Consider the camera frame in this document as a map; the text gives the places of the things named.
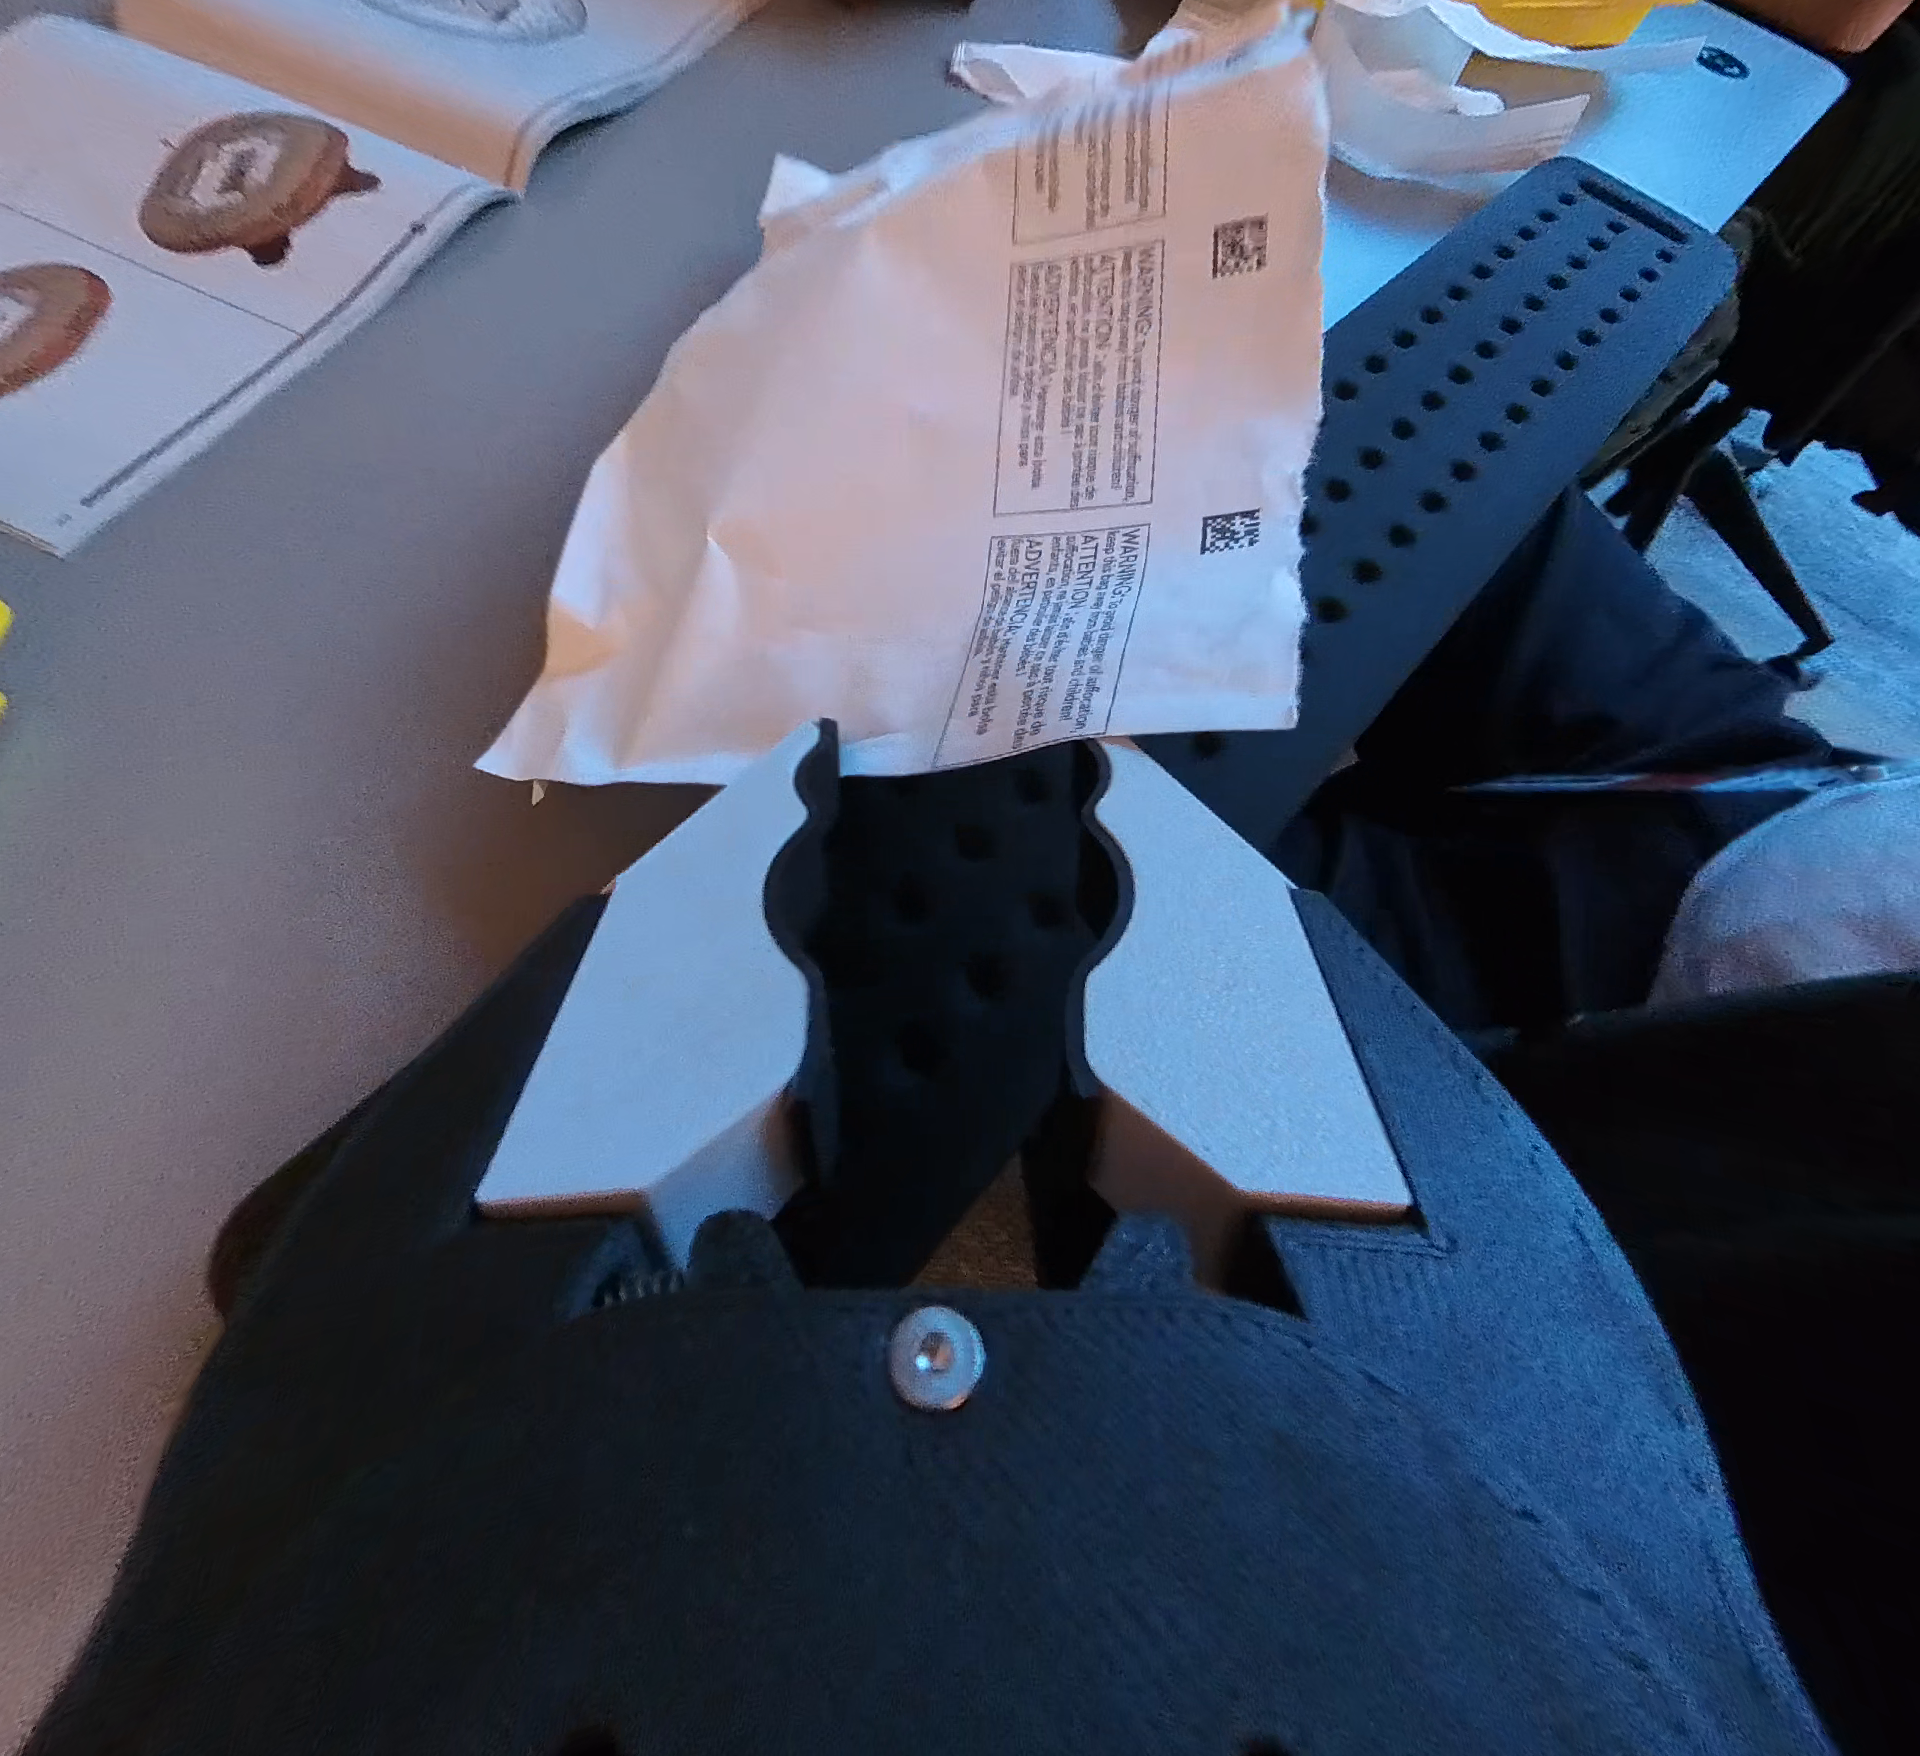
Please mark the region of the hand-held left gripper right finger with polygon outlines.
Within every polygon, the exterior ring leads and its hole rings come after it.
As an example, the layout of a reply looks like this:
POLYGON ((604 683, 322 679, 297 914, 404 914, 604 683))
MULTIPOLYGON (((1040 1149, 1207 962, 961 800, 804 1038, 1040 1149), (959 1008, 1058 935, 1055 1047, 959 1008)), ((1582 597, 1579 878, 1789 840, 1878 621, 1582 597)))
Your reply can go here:
POLYGON ((1262 1218, 1409 1221, 1296 888, 1136 745, 1093 752, 1092 833, 1122 883, 1082 997, 1092 1192, 1172 1220, 1208 1289, 1262 1218))

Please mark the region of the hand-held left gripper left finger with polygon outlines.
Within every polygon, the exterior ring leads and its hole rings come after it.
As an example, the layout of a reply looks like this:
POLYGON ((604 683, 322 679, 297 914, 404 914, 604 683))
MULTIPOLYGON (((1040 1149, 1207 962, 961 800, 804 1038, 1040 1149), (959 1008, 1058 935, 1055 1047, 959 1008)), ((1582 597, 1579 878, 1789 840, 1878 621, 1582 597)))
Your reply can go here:
POLYGON ((611 881, 483 1215, 636 1215, 685 1264, 709 1218, 774 1220, 800 1192, 824 987, 773 890, 820 875, 837 782, 837 727, 807 721, 611 881))

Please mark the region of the white printed paper bag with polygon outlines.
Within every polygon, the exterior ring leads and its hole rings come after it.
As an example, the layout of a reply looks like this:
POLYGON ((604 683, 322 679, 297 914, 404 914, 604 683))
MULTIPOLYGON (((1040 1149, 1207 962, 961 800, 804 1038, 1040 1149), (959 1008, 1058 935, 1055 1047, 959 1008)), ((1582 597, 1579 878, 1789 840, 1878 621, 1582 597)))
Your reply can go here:
POLYGON ((1330 126, 1303 31, 789 194, 591 465, 501 781, 855 775, 1301 716, 1330 126))

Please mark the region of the instruction booklet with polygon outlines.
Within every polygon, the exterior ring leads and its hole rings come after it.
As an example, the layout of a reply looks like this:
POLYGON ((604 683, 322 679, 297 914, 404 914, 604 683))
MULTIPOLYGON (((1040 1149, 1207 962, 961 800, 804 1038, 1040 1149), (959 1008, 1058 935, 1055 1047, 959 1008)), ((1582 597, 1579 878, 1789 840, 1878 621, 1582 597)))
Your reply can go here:
POLYGON ((769 0, 113 0, 2 41, 2 521, 64 557, 769 0))

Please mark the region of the black perforated chair part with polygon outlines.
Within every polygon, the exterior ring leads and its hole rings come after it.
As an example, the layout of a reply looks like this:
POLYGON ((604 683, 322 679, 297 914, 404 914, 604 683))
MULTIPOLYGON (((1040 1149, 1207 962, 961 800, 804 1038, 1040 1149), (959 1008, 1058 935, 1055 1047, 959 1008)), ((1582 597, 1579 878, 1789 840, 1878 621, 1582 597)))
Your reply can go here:
MULTIPOLYGON (((1266 857, 1735 270, 1717 233, 1549 159, 1344 317, 1309 462, 1301 723, 1146 755, 1266 857)), ((774 1220, 805 1285, 914 1281, 1009 1166, 1028 1171, 1040 1279, 1092 1258, 1109 1205, 1082 997, 1122 883, 1092 833, 1096 746, 849 793, 840 764, 820 875, 776 880, 824 987, 804 1188, 774 1220)))

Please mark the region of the crumpled white paper bag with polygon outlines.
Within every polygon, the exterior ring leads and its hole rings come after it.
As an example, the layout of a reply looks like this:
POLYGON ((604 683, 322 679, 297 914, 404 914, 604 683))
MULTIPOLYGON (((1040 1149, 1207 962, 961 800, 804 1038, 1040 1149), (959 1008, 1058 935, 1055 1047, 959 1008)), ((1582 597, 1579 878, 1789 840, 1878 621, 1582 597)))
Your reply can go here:
POLYGON ((1587 110, 1584 89, 1506 107, 1493 90, 1445 85, 1419 66, 1369 68, 1354 41, 1355 13, 1328 7, 1314 28, 1332 158, 1369 178, 1453 186, 1515 176, 1557 158, 1587 110))

